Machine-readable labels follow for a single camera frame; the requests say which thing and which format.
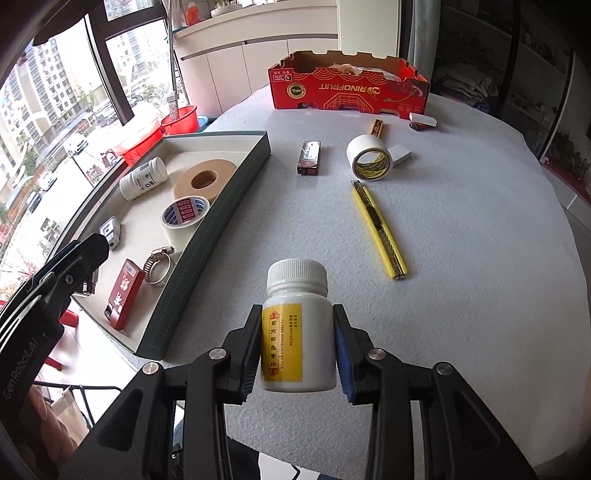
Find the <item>white eraser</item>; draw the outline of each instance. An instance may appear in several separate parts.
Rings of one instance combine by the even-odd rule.
[[[392,157],[392,167],[400,165],[404,160],[410,158],[413,153],[404,145],[398,144],[388,149],[390,156]]]
[[[437,120],[435,120],[432,116],[421,115],[420,113],[411,113],[410,121],[416,122],[418,124],[429,125],[430,127],[437,126]]]

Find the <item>gray felt tablecloth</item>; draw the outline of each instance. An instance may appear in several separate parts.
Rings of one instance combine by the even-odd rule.
[[[326,266],[329,299],[345,305],[354,326],[404,362],[453,363],[536,465],[577,442],[589,373],[573,235],[519,132],[436,95],[426,113],[436,130],[380,116],[387,147],[402,143],[413,157],[369,184],[410,272],[399,282],[386,276],[354,204],[345,156],[375,116],[278,111],[268,87],[222,115],[211,130],[267,130],[272,156],[213,251],[166,364],[190,362],[242,325],[266,299],[273,262],[312,258]],[[317,177],[296,175],[304,140],[322,142]],[[244,406],[226,408],[237,440],[351,480],[363,477],[370,416],[340,386],[277,394],[257,383]]]

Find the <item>flower pot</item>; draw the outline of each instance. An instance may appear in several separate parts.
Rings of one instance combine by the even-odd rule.
[[[240,4],[233,4],[233,5],[222,5],[221,7],[217,7],[216,9],[212,10],[212,18],[218,17],[223,14],[228,14],[230,12],[235,12],[236,10],[240,10],[242,5]]]

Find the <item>white ribbed cap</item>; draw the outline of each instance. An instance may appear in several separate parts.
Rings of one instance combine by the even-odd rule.
[[[314,290],[314,293],[325,297],[329,292],[326,269],[323,264],[315,260],[286,258],[285,260],[279,260],[273,263],[269,267],[267,295],[271,295],[272,289],[290,283],[307,283]]]

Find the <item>brown tape roll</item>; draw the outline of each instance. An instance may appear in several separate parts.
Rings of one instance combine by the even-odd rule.
[[[230,180],[236,165],[228,160],[207,160],[183,173],[174,185],[174,199],[201,196],[212,203]]]

